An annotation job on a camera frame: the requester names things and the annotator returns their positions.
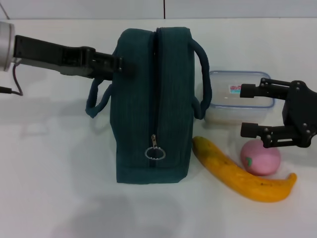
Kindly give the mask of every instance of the silver motor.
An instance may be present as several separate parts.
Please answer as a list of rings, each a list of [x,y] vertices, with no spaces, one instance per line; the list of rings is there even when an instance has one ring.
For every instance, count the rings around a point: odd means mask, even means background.
[[[14,53],[14,25],[0,22],[0,71],[8,71]]]

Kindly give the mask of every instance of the yellow banana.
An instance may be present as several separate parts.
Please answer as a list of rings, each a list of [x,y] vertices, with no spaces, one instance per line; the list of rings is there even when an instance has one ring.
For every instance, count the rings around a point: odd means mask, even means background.
[[[291,173],[287,179],[264,179],[254,176],[237,166],[209,140],[193,138],[193,151],[200,162],[219,180],[239,194],[259,202],[277,202],[291,192],[297,176]]]

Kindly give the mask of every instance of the blue container lid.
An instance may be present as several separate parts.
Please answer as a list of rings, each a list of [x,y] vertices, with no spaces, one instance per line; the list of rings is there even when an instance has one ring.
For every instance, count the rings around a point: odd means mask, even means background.
[[[275,104],[274,98],[240,98],[243,83],[259,85],[261,78],[271,77],[260,71],[211,71],[211,107],[272,108]]]

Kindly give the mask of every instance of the plastic food container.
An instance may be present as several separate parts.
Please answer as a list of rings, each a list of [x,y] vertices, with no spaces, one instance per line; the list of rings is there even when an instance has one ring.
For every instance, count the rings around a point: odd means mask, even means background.
[[[259,86],[267,73],[255,71],[211,71],[212,100],[206,111],[207,123],[241,124],[261,122],[274,107],[275,99],[267,97],[240,98],[241,84]]]

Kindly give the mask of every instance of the white table surface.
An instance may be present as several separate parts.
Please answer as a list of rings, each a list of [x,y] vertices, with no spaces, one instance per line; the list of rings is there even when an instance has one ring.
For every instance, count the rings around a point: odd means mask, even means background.
[[[16,33],[112,53],[126,28],[187,26],[206,50],[211,69],[261,70],[303,80],[317,91],[317,19],[17,20]],[[201,84],[196,66],[196,86]],[[2,238],[315,238],[317,141],[282,148],[274,178],[298,175],[291,195],[265,204],[224,186],[192,155],[178,184],[128,185],[115,180],[115,140],[109,107],[85,114],[91,80],[23,66],[25,97],[0,95],[0,237]],[[0,73],[12,86],[11,73]],[[108,86],[104,82],[100,91]],[[263,125],[282,125],[277,102]],[[246,138],[239,126],[194,135],[214,141],[232,159]]]

